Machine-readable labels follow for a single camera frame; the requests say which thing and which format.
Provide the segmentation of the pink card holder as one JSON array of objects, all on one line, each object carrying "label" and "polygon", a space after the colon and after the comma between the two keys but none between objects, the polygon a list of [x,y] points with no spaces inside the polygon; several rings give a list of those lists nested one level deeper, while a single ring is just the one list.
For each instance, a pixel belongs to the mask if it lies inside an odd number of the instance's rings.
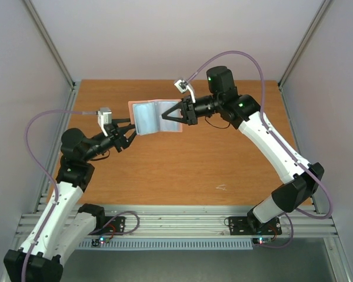
[{"label": "pink card holder", "polygon": [[137,135],[150,135],[158,132],[182,132],[182,124],[162,118],[162,114],[175,106],[179,100],[154,99],[129,101],[130,120],[135,125]]}]

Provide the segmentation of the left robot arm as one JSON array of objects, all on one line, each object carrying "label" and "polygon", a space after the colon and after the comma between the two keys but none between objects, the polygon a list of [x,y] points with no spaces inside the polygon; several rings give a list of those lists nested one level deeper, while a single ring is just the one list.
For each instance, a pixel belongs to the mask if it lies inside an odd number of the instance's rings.
[{"label": "left robot arm", "polygon": [[67,226],[66,220],[83,196],[94,173],[97,156],[114,148],[128,148],[136,133],[129,118],[99,118],[102,132],[86,137],[77,128],[61,136],[60,168],[54,191],[37,224],[17,250],[8,250],[4,266],[10,281],[60,281],[64,265],[79,243],[90,234],[102,233],[108,221],[102,206],[83,204]]}]

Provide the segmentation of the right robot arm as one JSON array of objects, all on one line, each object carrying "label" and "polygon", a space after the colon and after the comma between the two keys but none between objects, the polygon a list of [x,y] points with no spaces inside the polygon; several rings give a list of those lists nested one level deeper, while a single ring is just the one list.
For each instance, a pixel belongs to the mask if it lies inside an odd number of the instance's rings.
[{"label": "right robot arm", "polygon": [[196,125],[198,118],[218,113],[266,157],[282,184],[247,213],[249,229],[260,233],[275,217],[296,210],[316,192],[324,168],[319,163],[310,163],[297,153],[272,126],[252,96],[238,93],[232,72],[227,67],[208,69],[207,81],[210,94],[196,98],[193,87],[186,80],[176,80],[175,87],[181,93],[190,94],[166,110],[162,118]]}]

